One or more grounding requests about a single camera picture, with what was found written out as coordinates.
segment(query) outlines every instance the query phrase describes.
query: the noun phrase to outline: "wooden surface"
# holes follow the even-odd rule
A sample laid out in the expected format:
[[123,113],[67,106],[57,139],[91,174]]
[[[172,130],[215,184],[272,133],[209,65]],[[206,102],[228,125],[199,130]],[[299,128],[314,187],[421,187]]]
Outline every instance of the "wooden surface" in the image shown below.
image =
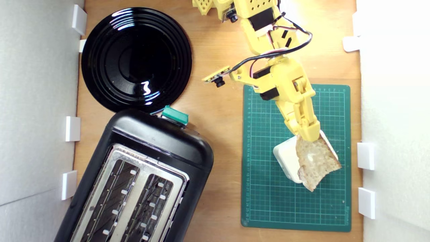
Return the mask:
[[[127,7],[161,10],[176,19],[189,36],[193,51],[190,82],[173,108],[188,113],[190,122],[209,142],[215,162],[185,241],[362,241],[358,187],[362,175],[356,165],[360,129],[359,54],[345,53],[342,37],[352,34],[353,0],[288,0],[289,16],[314,34],[306,48],[294,53],[312,83],[351,87],[352,231],[350,233],[244,228],[240,225],[242,154],[242,87],[226,78],[216,88],[200,80],[226,65],[251,56],[239,23],[221,24],[212,9],[201,16],[191,0],[86,0],[87,31],[105,16]],[[77,116],[82,118],[81,141],[76,144],[74,169],[78,179],[91,158],[105,125],[113,115],[89,94],[80,74]]]

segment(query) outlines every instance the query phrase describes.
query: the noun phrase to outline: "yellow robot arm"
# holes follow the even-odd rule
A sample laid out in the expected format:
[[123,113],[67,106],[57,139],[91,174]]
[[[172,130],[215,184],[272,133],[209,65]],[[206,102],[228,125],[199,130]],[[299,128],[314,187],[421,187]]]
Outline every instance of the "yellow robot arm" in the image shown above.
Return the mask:
[[[319,138],[320,124],[312,106],[311,97],[315,91],[303,67],[287,57],[287,53],[304,47],[299,44],[298,31],[309,34],[279,12],[276,0],[193,0],[202,14],[215,7],[222,21],[235,22],[245,33],[250,50],[256,55],[234,67],[225,67],[203,80],[214,82],[218,87],[224,85],[223,77],[229,75],[234,81],[254,87],[264,100],[274,100],[285,120],[285,125],[294,135],[315,141]],[[244,63],[268,59],[261,70],[253,73],[246,70]]]

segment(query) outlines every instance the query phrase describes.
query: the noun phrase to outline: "green cutting mat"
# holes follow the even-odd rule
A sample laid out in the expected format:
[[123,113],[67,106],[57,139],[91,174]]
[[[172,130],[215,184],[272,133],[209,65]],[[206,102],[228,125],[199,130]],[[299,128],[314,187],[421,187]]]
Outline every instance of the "green cutting mat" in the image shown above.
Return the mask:
[[246,227],[292,230],[351,230],[350,88],[313,85],[321,129],[342,168],[327,175],[314,192],[289,180],[273,147],[292,137],[274,101],[244,87],[241,222]]

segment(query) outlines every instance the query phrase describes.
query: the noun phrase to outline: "white wall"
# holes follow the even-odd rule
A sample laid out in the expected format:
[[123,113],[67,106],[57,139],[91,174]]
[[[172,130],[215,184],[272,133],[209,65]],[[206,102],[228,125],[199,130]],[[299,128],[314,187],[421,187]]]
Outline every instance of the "white wall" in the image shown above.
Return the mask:
[[52,241],[70,203],[60,185],[74,156],[64,140],[76,115],[76,2],[0,1],[0,241]]
[[430,14],[426,1],[357,0],[362,140],[376,144],[376,219],[364,241],[430,241]]

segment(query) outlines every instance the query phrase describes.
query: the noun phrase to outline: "black plate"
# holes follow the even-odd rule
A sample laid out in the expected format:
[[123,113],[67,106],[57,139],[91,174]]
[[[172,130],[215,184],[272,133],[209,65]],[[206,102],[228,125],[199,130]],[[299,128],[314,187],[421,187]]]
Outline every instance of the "black plate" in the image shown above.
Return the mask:
[[185,89],[191,62],[190,43],[174,19],[154,9],[129,8],[91,31],[81,65],[86,86],[104,107],[154,113]]

